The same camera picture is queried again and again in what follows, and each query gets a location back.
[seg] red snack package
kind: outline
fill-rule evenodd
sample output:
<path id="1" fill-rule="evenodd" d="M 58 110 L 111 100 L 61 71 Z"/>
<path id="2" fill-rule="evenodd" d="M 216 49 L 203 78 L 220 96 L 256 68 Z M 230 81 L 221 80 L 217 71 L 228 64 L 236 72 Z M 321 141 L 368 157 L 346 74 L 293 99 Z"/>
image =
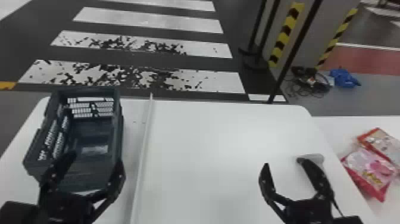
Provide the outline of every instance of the red snack package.
<path id="1" fill-rule="evenodd" d="M 340 160 L 355 184 L 380 202 L 390 182 L 396 178 L 397 169 L 387 160 L 371 151 L 360 148 Z"/>
<path id="2" fill-rule="evenodd" d="M 400 141 L 380 128 L 375 128 L 357 137 L 358 142 L 366 149 L 391 162 L 400 170 Z"/>

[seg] table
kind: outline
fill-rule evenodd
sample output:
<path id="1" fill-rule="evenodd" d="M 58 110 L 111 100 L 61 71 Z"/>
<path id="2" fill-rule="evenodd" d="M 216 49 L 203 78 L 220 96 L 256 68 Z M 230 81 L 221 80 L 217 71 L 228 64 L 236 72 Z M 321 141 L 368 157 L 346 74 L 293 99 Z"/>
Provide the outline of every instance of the table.
<path id="1" fill-rule="evenodd" d="M 258 174 L 268 162 L 278 193 L 309 198 L 314 190 L 295 162 L 309 153 L 325 156 L 343 213 L 377 223 L 302 107 L 156 101 L 145 149 L 132 224 L 281 224 Z"/>
<path id="2" fill-rule="evenodd" d="M 47 100 L 39 102 L 0 159 L 0 204 L 37 200 L 38 183 L 22 160 Z M 376 223 L 302 107 L 177 101 L 154 101 L 151 107 L 145 99 L 122 99 L 121 104 L 127 181 L 96 223 L 281 224 L 261 196 L 258 173 L 269 162 L 278 193 L 308 198 L 314 190 L 295 163 L 308 153 L 325 156 L 342 211 Z"/>
<path id="3" fill-rule="evenodd" d="M 313 119 L 339 157 L 343 157 L 354 148 L 353 142 L 357 141 L 355 139 L 357 135 L 375 127 L 380 127 L 390 135 L 400 139 L 400 116 L 315 117 Z M 390 185 L 384 203 L 365 195 L 365 200 L 380 223 L 399 222 L 399 192 L 400 180 L 397 178 Z"/>

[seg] blue glove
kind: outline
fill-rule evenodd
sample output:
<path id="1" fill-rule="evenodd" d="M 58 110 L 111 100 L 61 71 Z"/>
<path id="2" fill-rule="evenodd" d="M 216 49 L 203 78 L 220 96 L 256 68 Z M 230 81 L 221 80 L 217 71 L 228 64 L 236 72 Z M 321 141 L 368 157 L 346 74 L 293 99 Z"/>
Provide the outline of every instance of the blue glove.
<path id="1" fill-rule="evenodd" d="M 329 76 L 335 78 L 335 85 L 353 88 L 354 86 L 361 86 L 361 83 L 356 80 L 346 69 L 332 69 Z"/>

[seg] white floor line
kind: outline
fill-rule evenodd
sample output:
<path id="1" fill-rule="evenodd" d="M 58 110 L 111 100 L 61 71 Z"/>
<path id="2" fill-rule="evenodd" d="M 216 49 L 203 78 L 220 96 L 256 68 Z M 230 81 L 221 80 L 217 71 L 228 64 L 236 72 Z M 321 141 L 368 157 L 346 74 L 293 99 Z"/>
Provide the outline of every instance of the white floor line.
<path id="1" fill-rule="evenodd" d="M 160 7 L 182 8 L 185 10 L 200 10 L 214 12 L 212 1 L 199 0 L 102 0 L 107 2 L 123 2 L 128 4 L 154 5 Z"/>
<path id="2" fill-rule="evenodd" d="M 72 48 L 94 48 L 129 52 L 154 52 L 160 54 L 232 58 L 229 46 L 226 43 L 85 33 L 69 30 L 63 30 L 54 39 L 51 45 Z"/>
<path id="3" fill-rule="evenodd" d="M 268 101 L 270 98 L 269 95 L 264 95 L 264 94 L 248 94 L 249 99 L 251 101 Z M 276 95 L 274 102 L 286 102 L 285 97 L 283 95 Z"/>
<path id="4" fill-rule="evenodd" d="M 400 21 L 391 21 L 391 23 L 393 23 L 394 25 L 400 27 Z"/>
<path id="5" fill-rule="evenodd" d="M 361 3 L 374 5 L 374 6 L 376 6 L 378 4 L 378 2 L 379 2 L 379 0 L 361 0 Z M 399 7 L 400 6 L 400 5 L 395 4 L 393 2 L 388 2 L 387 5 L 392 6 L 392 7 Z"/>
<path id="6" fill-rule="evenodd" d="M 53 85 L 123 86 L 190 92 L 244 94 L 237 72 L 36 60 L 18 81 Z"/>
<path id="7" fill-rule="evenodd" d="M 390 17 L 399 17 L 400 18 L 400 11 L 398 10 L 387 10 L 384 8 L 373 8 L 373 7 L 366 7 L 369 11 L 377 15 L 383 16 L 390 16 Z"/>
<path id="8" fill-rule="evenodd" d="M 378 50 L 385 50 L 385 51 L 400 51 L 400 48 L 391 48 L 388 46 L 363 45 L 363 44 L 356 44 L 356 43 L 337 43 L 336 46 L 348 46 L 351 48 L 378 49 Z"/>
<path id="9" fill-rule="evenodd" d="M 0 20 L 17 11 L 19 8 L 30 1 L 31 0 L 1 0 Z"/>
<path id="10" fill-rule="evenodd" d="M 122 26 L 140 26 L 159 29 L 187 30 L 195 32 L 223 33 L 218 20 L 176 15 L 138 13 L 132 11 L 109 10 L 84 7 L 74 21 Z"/>

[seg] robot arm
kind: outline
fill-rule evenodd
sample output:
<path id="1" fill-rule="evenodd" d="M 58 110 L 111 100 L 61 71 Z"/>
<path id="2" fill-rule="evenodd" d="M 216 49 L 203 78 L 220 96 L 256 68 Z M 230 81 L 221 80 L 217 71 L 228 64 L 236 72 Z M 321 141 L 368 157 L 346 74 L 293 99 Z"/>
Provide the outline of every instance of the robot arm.
<path id="1" fill-rule="evenodd" d="M 61 192 L 57 186 L 75 159 L 76 153 L 70 151 L 55 160 L 42 176 L 37 205 L 8 201 L 0 209 L 0 223 L 93 223 L 118 198 L 126 180 L 125 169 L 119 159 L 106 187 L 89 195 Z"/>

